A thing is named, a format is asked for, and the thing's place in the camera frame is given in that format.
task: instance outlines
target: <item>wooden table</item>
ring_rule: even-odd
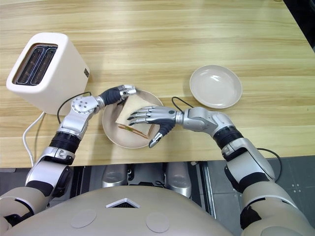
[[[62,32],[91,69],[86,90],[134,84],[166,106],[189,90],[203,65],[230,68],[243,96],[227,113],[257,147],[280,156],[315,154],[315,54],[281,1],[273,0],[2,0],[0,6],[0,167],[29,167],[21,136],[41,113],[9,92],[6,78],[38,32]],[[203,133],[176,127],[153,149],[112,144],[94,117],[74,165],[222,159]],[[58,128],[46,115],[28,142],[36,157]]]

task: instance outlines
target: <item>bread slice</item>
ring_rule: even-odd
[[[118,127],[121,129],[126,129],[146,139],[149,138],[153,127],[151,124],[134,124],[133,126],[129,126],[128,124],[130,123],[130,120],[127,120],[131,113],[147,106],[156,106],[156,104],[142,99],[138,94],[130,96],[116,120]]]

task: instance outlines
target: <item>power cord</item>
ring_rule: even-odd
[[[64,104],[66,104],[69,100],[71,100],[71,99],[73,99],[73,98],[75,98],[75,97],[77,97],[77,96],[84,95],[84,94],[87,94],[87,93],[88,93],[90,96],[92,95],[91,92],[89,92],[89,91],[88,91],[88,92],[83,92],[83,93],[77,94],[77,95],[75,95],[75,96],[73,96],[73,97],[70,97],[70,98],[67,99],[65,102],[63,102],[63,104],[60,105],[60,107],[59,107],[58,110],[57,110],[57,119],[58,119],[59,124],[61,123],[60,117],[59,117],[59,112],[60,112],[61,108],[64,106]]]
[[[29,154],[29,157],[30,157],[30,160],[31,160],[31,166],[33,167],[34,165],[34,157],[33,157],[33,154],[26,142],[26,134],[28,133],[28,131],[38,122],[40,121],[45,115],[45,112],[42,112],[39,117],[32,123],[29,125],[29,127],[26,128],[26,130],[24,131],[23,135],[22,135],[22,140],[23,140],[23,144],[24,144],[24,147],[26,149],[26,151],[28,152]]]
[[[156,186],[161,186],[161,187],[165,188],[164,183],[162,183],[162,182],[159,181],[159,180],[157,180],[157,181],[155,182],[155,184],[156,184]]]
[[[274,151],[271,151],[271,150],[269,150],[269,149],[266,149],[266,148],[257,148],[258,150],[262,150],[262,151],[267,151],[267,152],[270,152],[270,153],[272,153],[272,154],[274,154],[276,157],[277,157],[277,159],[279,160],[279,164],[280,164],[280,171],[279,171],[279,175],[278,175],[278,177],[276,178],[276,180],[275,180],[275,182],[278,182],[278,180],[280,179],[280,177],[281,177],[281,174],[282,174],[282,161],[281,161],[281,158],[280,158],[280,156],[278,155],[278,154],[276,154]]]
[[[178,100],[180,100],[181,102],[185,103],[187,106],[190,106],[191,108],[193,108],[193,106],[192,106],[191,104],[189,104],[188,102],[184,101],[183,99],[181,99],[181,98],[179,98],[179,97],[172,97],[172,103],[173,103],[174,107],[176,107],[176,108],[177,108],[178,110],[180,110],[181,112],[183,112],[183,110],[180,109],[180,107],[176,105],[176,103],[175,103],[175,101],[174,101],[175,98],[178,99]]]

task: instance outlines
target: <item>plate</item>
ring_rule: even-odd
[[[206,65],[195,70],[189,86],[194,98],[211,108],[233,106],[242,96],[242,84],[237,75],[218,65]]]
[[[137,93],[141,98],[147,100],[151,103],[163,106],[162,102],[152,93],[139,90]],[[105,107],[103,113],[103,129],[106,136],[114,144],[121,146],[123,148],[143,148],[149,145],[150,140],[159,130],[159,125],[153,125],[150,136],[148,139],[141,137],[140,135],[134,134],[125,129],[121,129],[116,124],[116,119],[118,118],[123,106],[117,106],[117,103],[111,104]]]

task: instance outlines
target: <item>white cable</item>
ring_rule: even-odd
[[[33,167],[34,165],[34,157],[33,157],[33,154],[28,146],[28,144],[26,143],[26,134],[27,132],[40,120],[43,118],[43,116],[45,115],[45,112],[42,112],[40,114],[40,116],[32,123],[29,125],[29,127],[27,127],[27,129],[24,131],[23,133],[23,136],[22,136],[22,140],[23,140],[23,144],[24,144],[24,147],[26,149],[26,151],[28,152],[29,156],[30,156],[30,160],[31,160],[31,166]]]

